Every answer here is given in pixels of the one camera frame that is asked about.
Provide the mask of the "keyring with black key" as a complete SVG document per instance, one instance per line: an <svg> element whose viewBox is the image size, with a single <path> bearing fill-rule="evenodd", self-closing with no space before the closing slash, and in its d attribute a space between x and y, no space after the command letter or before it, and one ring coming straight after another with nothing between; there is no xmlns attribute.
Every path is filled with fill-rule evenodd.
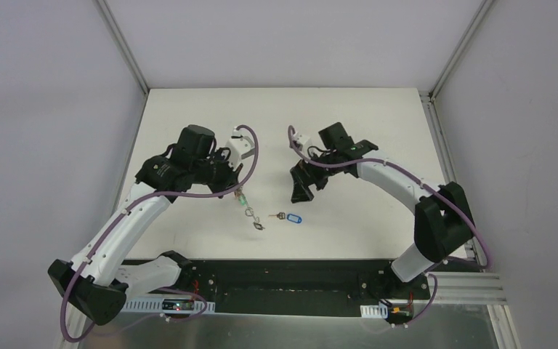
<svg viewBox="0 0 558 349"><path fill-rule="evenodd" d="M257 230L264 230L265 227L261 224L260 218L256 215L254 208L249 204L246 195L242 188L237 189L234 192L235 198L244 207L245 216L252 219L252 224Z"/></svg>

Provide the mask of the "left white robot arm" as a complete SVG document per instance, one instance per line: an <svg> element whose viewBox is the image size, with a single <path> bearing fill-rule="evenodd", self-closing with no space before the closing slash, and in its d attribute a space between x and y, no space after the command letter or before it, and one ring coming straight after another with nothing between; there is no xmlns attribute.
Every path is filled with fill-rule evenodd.
<svg viewBox="0 0 558 349"><path fill-rule="evenodd" d="M126 198L104 227L69 260L56 259L48 275L62 297L61 317L72 305L93 324L111 322L132 298L168 287L184 294L193 283L190 261L175 251L140 265L125 266L126 256L144 232L177 198L223 198L252 176L240 173L247 158L259 159L251 127L234 128L226 144L213 131L190 124L178 140L145 160Z"/></svg>

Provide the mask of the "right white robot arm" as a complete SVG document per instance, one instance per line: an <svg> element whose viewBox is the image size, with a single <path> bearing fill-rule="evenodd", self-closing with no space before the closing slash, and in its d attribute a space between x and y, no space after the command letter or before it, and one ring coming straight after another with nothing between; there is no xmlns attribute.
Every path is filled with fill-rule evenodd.
<svg viewBox="0 0 558 349"><path fill-rule="evenodd" d="M288 127L288 144L299 156L291 168L291 202L310 202L330 177L339 173L369 182L403 204L414 216L413 243L396 259L383 279L384 291L400 298L412 280L442 262L476 236L475 225L463 188L455 183L430 185L390 160L368 140L355 142L342 123L319 132L324 149L309 155L310 140Z"/></svg>

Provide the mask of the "blue tag key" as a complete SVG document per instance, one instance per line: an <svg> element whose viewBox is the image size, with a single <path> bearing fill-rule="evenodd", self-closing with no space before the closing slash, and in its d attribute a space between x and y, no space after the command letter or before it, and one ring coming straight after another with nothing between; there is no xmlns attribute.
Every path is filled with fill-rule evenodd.
<svg viewBox="0 0 558 349"><path fill-rule="evenodd" d="M278 212L276 214L270 214L270 217L277 218L278 220L286 220L294 224L301 224L303 222L302 217L293 213Z"/></svg>

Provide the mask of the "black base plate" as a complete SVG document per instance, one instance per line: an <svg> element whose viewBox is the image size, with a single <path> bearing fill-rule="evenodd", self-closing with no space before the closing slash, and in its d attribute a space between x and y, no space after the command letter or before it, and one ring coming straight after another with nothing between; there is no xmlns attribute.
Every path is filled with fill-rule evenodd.
<svg viewBox="0 0 558 349"><path fill-rule="evenodd" d="M393 286L388 259L193 260L172 289L195 292L218 313L358 317L360 306L428 300L418 276Z"/></svg>

